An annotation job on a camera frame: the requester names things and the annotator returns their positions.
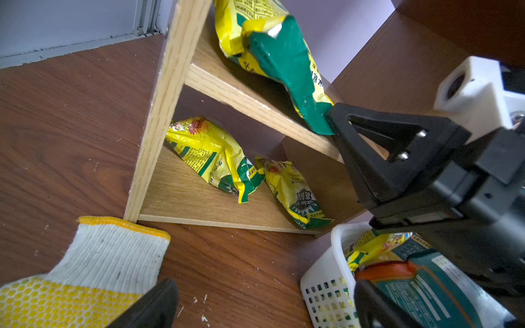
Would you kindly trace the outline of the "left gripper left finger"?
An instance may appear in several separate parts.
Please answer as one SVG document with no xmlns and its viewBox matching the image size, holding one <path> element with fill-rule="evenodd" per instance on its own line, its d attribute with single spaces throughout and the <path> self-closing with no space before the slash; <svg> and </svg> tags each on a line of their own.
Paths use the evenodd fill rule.
<svg viewBox="0 0 525 328">
<path fill-rule="evenodd" d="M 174 322 L 179 289 L 174 280 L 160 281 L 107 328 L 167 327 Z"/>
</svg>

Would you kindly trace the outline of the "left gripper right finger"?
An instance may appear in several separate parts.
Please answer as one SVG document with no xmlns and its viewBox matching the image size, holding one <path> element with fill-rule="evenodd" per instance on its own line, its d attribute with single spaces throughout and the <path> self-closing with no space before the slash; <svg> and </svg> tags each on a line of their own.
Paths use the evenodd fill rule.
<svg viewBox="0 0 525 328">
<path fill-rule="evenodd" d="M 419 327 L 422 325 L 367 280 L 357 280 L 355 307 L 361 327 Z"/>
</svg>

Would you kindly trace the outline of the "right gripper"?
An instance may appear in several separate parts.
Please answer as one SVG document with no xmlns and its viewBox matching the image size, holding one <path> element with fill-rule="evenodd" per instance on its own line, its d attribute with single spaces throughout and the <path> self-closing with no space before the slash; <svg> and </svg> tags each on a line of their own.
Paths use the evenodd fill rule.
<svg viewBox="0 0 525 328">
<path fill-rule="evenodd" d="M 524 294 L 523 127 L 464 146 L 444 117 L 338 103 L 326 119 L 360 203 L 380 206 L 374 229 L 422 235 L 491 295 Z"/>
</svg>

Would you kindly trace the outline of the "white plastic basket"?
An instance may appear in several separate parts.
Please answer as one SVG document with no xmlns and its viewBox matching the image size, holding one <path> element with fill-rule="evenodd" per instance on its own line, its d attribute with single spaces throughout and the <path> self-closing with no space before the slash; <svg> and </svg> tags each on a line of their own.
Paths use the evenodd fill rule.
<svg viewBox="0 0 525 328">
<path fill-rule="evenodd" d="M 365 222 L 336 226 L 330 235 L 330 248 L 303 275 L 301 292 L 314 327 L 361 327 L 354 301 L 356 272 L 384 262 L 405 262 L 413 254 L 436 251 L 418 235 L 412 235 L 399 247 L 351 271 L 343 251 L 369 230 L 371 227 Z M 508 310 L 479 288 L 483 291 L 487 327 L 518 325 Z"/>
</svg>

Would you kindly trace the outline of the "green orange fertilizer bag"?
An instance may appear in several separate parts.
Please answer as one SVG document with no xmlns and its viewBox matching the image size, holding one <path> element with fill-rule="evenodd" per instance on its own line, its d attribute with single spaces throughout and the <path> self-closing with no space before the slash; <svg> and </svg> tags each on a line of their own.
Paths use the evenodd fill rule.
<svg viewBox="0 0 525 328">
<path fill-rule="evenodd" d="M 483 291 L 437 251 L 357 271 L 424 327 L 487 327 Z"/>
</svg>

